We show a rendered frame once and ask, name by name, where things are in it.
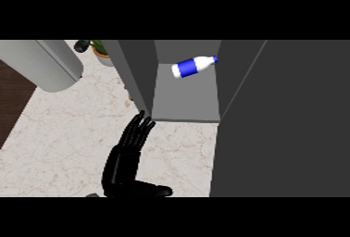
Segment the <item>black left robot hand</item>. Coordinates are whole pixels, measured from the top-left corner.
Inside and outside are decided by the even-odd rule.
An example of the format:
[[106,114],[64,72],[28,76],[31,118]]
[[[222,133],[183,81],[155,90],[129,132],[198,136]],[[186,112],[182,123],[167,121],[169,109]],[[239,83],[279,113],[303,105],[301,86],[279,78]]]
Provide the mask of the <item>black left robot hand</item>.
[[174,194],[169,186],[155,185],[136,179],[140,150],[157,123],[145,118],[140,110],[123,131],[120,142],[106,158],[102,171],[102,190],[106,197],[169,197]]

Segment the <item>grey open cabinet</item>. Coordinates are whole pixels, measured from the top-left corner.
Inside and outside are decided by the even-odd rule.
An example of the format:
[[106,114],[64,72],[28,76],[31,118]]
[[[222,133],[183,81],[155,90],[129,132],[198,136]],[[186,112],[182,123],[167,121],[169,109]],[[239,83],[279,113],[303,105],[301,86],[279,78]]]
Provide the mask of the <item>grey open cabinet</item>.
[[216,56],[220,41],[104,40],[136,107],[155,121],[219,123],[216,66],[176,78],[171,65],[197,56]]

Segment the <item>white blue-labelled water bottle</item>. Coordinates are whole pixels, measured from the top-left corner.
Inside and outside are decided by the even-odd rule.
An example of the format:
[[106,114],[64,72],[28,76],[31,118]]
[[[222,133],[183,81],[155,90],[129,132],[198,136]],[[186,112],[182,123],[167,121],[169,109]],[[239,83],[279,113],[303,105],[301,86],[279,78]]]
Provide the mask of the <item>white blue-labelled water bottle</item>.
[[217,56],[197,56],[171,65],[176,78],[186,78],[219,61]]

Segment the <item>dark grey cabinet door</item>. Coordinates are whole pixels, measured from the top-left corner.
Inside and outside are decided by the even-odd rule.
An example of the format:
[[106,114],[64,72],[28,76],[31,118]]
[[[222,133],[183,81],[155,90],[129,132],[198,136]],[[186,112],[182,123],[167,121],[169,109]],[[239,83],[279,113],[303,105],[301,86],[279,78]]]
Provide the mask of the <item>dark grey cabinet door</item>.
[[217,131],[213,196],[350,196],[350,41],[270,41]]

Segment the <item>green potted plant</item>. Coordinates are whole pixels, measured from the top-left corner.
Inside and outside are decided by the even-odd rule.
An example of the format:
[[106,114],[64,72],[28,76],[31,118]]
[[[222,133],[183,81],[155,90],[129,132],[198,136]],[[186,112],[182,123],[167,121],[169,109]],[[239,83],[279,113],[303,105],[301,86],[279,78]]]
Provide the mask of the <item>green potted plant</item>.
[[74,50],[77,53],[84,53],[87,48],[92,48],[98,60],[106,67],[114,67],[111,57],[106,53],[101,40],[78,40],[74,44]]

